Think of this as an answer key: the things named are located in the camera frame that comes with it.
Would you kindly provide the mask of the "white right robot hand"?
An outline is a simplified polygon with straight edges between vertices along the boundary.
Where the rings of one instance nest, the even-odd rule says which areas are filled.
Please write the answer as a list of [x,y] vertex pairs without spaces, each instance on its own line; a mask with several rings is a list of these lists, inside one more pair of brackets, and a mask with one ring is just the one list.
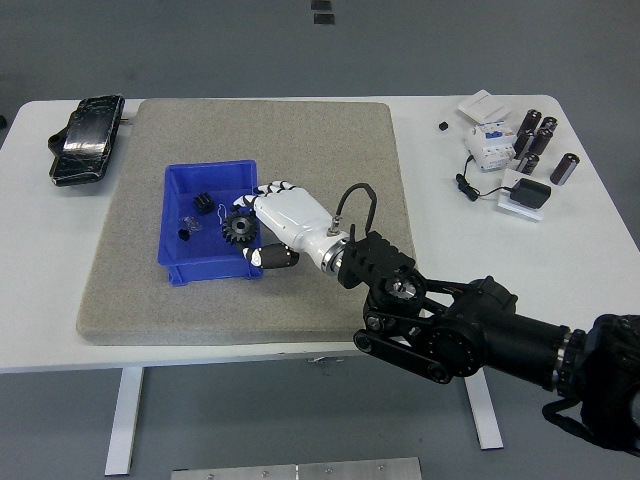
[[334,274],[332,264],[342,254],[348,235],[307,190],[273,181],[238,197],[233,206],[249,208],[281,243],[308,254],[321,271]]

